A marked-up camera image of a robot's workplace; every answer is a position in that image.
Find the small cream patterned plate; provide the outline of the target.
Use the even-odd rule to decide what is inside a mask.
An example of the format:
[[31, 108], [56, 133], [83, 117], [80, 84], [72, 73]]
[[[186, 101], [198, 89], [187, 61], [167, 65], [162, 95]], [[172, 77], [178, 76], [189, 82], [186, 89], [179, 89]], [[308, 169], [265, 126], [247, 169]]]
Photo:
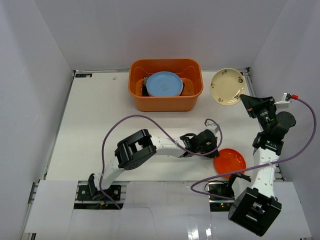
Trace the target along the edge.
[[220, 69], [211, 79], [209, 92], [218, 104], [233, 106], [240, 101], [240, 95], [246, 92], [245, 77], [233, 68]]

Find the orange round plate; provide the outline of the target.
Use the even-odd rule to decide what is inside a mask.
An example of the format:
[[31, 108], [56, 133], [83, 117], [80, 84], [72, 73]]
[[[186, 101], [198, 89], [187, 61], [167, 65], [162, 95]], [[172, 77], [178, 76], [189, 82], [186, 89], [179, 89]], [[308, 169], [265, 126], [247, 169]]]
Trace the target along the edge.
[[219, 156], [213, 159], [213, 166], [219, 175], [247, 168], [245, 158], [231, 148], [221, 149]]

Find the blue round plate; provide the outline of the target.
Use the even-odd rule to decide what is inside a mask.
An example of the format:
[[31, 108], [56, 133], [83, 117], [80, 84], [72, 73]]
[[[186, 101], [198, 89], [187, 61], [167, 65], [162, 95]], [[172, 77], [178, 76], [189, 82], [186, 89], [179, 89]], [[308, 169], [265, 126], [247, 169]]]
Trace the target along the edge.
[[146, 90], [152, 97], [177, 97], [183, 88], [182, 79], [169, 71], [154, 73], [146, 81]]

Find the black floral rectangular plate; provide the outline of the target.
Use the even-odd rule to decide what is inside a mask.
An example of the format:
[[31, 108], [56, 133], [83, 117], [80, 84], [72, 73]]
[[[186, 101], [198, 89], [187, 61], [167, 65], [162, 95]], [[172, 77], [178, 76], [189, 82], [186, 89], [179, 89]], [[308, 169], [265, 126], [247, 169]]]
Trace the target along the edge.
[[142, 96], [143, 97], [148, 97], [149, 96], [149, 93], [148, 93], [148, 90], [147, 90], [147, 81], [149, 79], [149, 76], [146, 75], [143, 77], [143, 81], [142, 81]]

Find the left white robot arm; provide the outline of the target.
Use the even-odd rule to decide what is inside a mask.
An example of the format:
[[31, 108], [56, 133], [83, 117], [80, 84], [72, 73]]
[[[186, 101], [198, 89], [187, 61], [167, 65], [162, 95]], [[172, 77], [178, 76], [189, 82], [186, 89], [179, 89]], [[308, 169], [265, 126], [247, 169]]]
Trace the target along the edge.
[[219, 156], [217, 127], [206, 127], [199, 134], [187, 133], [179, 139], [156, 137], [147, 129], [139, 130], [117, 144], [114, 156], [105, 157], [106, 142], [102, 142], [100, 173], [92, 173], [88, 178], [88, 193], [93, 200], [99, 200], [107, 194], [113, 181], [125, 171], [131, 171], [153, 156], [171, 156], [190, 158], [201, 156], [215, 158]]

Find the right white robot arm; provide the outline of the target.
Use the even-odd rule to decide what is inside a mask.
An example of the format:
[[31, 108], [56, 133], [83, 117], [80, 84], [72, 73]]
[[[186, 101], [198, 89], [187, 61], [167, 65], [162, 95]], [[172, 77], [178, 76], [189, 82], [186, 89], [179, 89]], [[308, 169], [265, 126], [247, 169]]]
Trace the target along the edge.
[[225, 187], [226, 195], [235, 200], [228, 219], [259, 237], [267, 232], [282, 210], [274, 192], [276, 161], [283, 149], [283, 139], [296, 125], [296, 119], [287, 111], [277, 112], [277, 108], [288, 107], [291, 97], [284, 93], [280, 101], [275, 101], [272, 96], [240, 95], [249, 117], [258, 120], [262, 131], [252, 144], [256, 167], [252, 176], [232, 174], [233, 182]]

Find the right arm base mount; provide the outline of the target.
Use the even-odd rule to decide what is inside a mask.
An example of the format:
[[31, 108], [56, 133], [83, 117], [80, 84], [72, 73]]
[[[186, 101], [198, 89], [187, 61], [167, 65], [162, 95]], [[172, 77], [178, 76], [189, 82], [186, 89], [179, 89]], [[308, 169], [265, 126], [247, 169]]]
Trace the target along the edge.
[[209, 182], [205, 190], [210, 194], [211, 212], [245, 211], [257, 198], [259, 190], [251, 186], [249, 181], [237, 178], [235, 182], [214, 180]]

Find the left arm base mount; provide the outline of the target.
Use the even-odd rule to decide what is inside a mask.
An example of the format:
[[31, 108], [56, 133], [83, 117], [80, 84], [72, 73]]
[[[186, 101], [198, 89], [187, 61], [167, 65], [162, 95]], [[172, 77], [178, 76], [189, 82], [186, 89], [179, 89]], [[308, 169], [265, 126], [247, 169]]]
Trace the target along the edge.
[[74, 206], [75, 210], [120, 210], [124, 205], [124, 192], [121, 185], [111, 185], [105, 190], [119, 206], [119, 208], [100, 190], [97, 195], [91, 196], [89, 186], [87, 184], [78, 185]]

